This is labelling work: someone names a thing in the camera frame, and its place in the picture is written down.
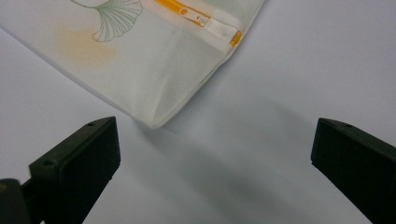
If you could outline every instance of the yellow stain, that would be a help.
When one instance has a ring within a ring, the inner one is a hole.
[[[83,66],[101,66],[116,54],[105,43],[92,39],[93,27],[86,30],[72,30],[60,25],[56,29],[56,39],[60,53],[69,61]]]

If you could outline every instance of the black plastic part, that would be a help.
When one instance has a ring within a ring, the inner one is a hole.
[[[396,223],[396,148],[344,122],[319,119],[311,160],[373,223]]]
[[[46,224],[80,224],[119,166],[116,119],[99,119],[33,162],[32,182],[26,188],[37,193],[43,205],[37,212],[43,213]]]
[[[0,180],[0,223],[31,223],[18,180]]]

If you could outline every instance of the leaf print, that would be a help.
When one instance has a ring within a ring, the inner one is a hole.
[[[140,0],[109,0],[97,7],[88,7],[76,0],[71,1],[79,6],[97,10],[100,28],[92,37],[99,42],[110,41],[130,31],[143,11]]]

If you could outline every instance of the zipper pull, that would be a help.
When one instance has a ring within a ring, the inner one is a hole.
[[[180,11],[178,12],[178,15],[180,15],[181,17],[184,17],[190,21],[194,21],[195,23],[197,23],[198,25],[205,27],[205,25],[207,24],[207,22],[210,20],[209,17],[207,17],[206,15],[195,11],[192,8],[189,7],[183,7],[180,9]]]
[[[205,13],[195,10],[194,8],[185,6],[184,4],[181,4],[176,0],[155,1],[163,5],[164,7],[167,7],[169,10],[173,11],[179,16],[205,28],[212,35],[215,35],[223,39],[224,41],[227,41],[232,47],[235,47],[242,38],[242,33],[238,29],[228,24],[217,21],[206,15]]]

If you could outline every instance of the white fabric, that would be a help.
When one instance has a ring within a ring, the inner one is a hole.
[[[246,33],[264,0],[179,2],[201,6],[211,26],[154,0],[6,0],[0,26],[78,84],[157,128],[231,56],[237,46],[230,36]]]

